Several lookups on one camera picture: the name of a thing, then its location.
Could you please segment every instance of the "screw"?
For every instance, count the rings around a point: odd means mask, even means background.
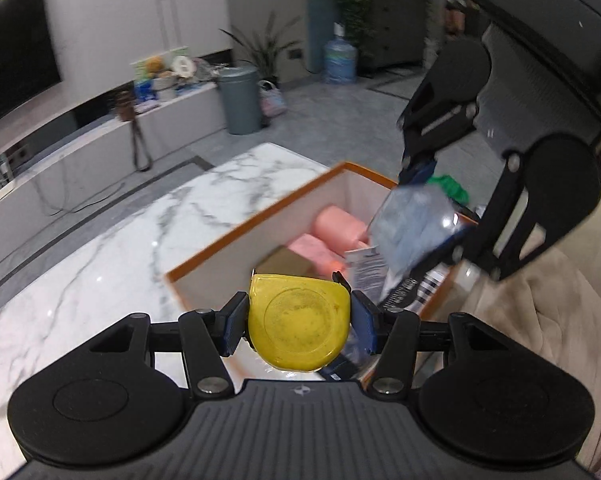
[[[229,383],[222,377],[205,377],[196,386],[205,394],[219,394],[229,387]]]
[[[462,246],[456,246],[454,248],[454,252],[451,254],[451,257],[453,258],[454,262],[458,264],[462,260],[462,254],[464,252],[465,250],[462,248]]]
[[[512,173],[516,173],[520,169],[520,157],[516,153],[507,159],[507,168]]]
[[[391,395],[397,394],[405,387],[403,381],[393,377],[382,377],[374,381],[374,390],[379,394]]]
[[[475,105],[475,103],[470,103],[467,105],[467,108],[465,108],[465,117],[468,119],[473,119],[477,112],[478,107]]]

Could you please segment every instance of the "bag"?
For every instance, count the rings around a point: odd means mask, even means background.
[[[440,187],[398,186],[371,221],[369,237],[392,273],[402,278],[464,227]]]
[[[269,118],[274,118],[287,111],[287,104],[282,97],[282,92],[273,83],[262,80],[258,85],[260,86],[263,114]]]

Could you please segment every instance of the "robotic arm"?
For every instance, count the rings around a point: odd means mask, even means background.
[[[481,41],[448,44],[405,108],[400,184],[420,182],[436,152],[474,129],[484,134],[507,164],[483,219],[414,273],[465,258],[498,281],[600,201],[601,0],[473,1],[492,24]],[[521,254],[536,227],[544,241]]]
[[[474,1],[493,24],[451,43],[405,109],[400,184],[485,133],[507,163],[482,221],[415,272],[467,258],[498,280],[600,200],[601,0]],[[545,239],[521,256],[535,226]],[[7,416],[28,463],[13,478],[590,478],[573,460],[594,415],[578,381],[467,314],[421,322],[350,294],[351,323],[380,354],[367,391],[250,380],[235,394],[221,356],[248,336],[244,292],[178,322],[131,314],[14,392]],[[413,389],[419,351],[444,352],[446,367]],[[186,389],[154,369],[155,352],[182,354]]]

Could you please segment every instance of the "dresser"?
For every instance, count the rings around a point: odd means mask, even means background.
[[[370,20],[375,35],[363,61],[370,70],[423,60],[426,36],[426,0],[372,0]]]

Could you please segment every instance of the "gray trash can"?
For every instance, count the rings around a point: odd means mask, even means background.
[[[225,107],[230,134],[247,135],[261,129],[263,112],[260,106],[256,67],[223,68],[218,75],[218,87]]]

